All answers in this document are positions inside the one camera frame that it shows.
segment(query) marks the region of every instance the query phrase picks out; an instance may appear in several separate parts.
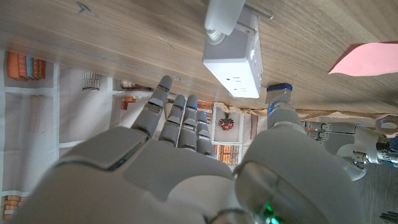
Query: white power strip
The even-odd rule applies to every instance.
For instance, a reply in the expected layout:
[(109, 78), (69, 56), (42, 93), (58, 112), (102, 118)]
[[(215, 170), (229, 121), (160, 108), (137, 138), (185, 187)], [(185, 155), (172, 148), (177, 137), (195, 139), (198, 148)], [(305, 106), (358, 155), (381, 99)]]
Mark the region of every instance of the white power strip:
[(234, 97), (259, 98), (262, 57), (257, 16), (243, 8), (231, 35), (218, 45), (206, 41), (203, 64)]

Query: wood grain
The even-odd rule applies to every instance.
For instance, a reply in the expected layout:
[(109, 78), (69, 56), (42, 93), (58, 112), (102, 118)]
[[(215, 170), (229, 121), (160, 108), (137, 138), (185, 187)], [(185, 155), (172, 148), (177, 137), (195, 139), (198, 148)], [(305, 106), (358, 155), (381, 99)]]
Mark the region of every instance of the wood grain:
[(366, 212), (366, 223), (383, 224), (381, 213), (398, 212), (398, 169), (385, 165), (367, 165), (366, 175), (354, 182)]
[(296, 108), (396, 113), (398, 74), (327, 75), (351, 44), (398, 40), (398, 1), (251, 0), (272, 9), (259, 23), (264, 65), (259, 99), (239, 100), (201, 62), (202, 0), (3, 1), (0, 48), (173, 93), (242, 108), (264, 108), (266, 87), (293, 85)]

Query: robotic finger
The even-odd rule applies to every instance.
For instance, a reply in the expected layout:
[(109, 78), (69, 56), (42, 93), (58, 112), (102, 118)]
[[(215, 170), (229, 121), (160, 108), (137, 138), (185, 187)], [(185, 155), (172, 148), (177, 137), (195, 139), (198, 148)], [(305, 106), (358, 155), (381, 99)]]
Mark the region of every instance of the robotic finger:
[(179, 148), (186, 148), (193, 151), (197, 149), (197, 106), (198, 98), (195, 95), (189, 96), (187, 107), (184, 112), (184, 119), (182, 121), (180, 137), (178, 139)]
[(154, 135), (164, 104), (167, 101), (167, 95), (172, 87), (172, 82), (172, 79), (167, 75), (162, 78), (136, 122), (132, 125), (132, 129), (143, 131), (148, 135), (148, 138)]

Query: electrical outlet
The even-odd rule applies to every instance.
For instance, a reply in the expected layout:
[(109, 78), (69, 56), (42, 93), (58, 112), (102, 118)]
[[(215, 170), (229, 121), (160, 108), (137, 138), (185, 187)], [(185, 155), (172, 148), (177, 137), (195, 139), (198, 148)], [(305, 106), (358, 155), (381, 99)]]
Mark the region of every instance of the electrical outlet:
[(257, 16), (243, 8), (231, 35), (218, 45), (205, 44), (203, 63), (238, 98), (259, 98), (262, 57)]

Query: white robotic hand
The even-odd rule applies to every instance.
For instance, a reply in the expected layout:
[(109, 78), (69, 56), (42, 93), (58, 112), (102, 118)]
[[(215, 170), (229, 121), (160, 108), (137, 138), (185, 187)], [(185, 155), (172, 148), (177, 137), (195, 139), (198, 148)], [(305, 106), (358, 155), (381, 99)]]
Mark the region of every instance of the white robotic hand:
[(60, 158), (10, 223), (364, 223), (340, 158), (306, 136), (285, 98), (234, 173), (214, 159), (195, 96), (176, 97), (152, 139), (171, 82), (163, 77), (131, 129)]

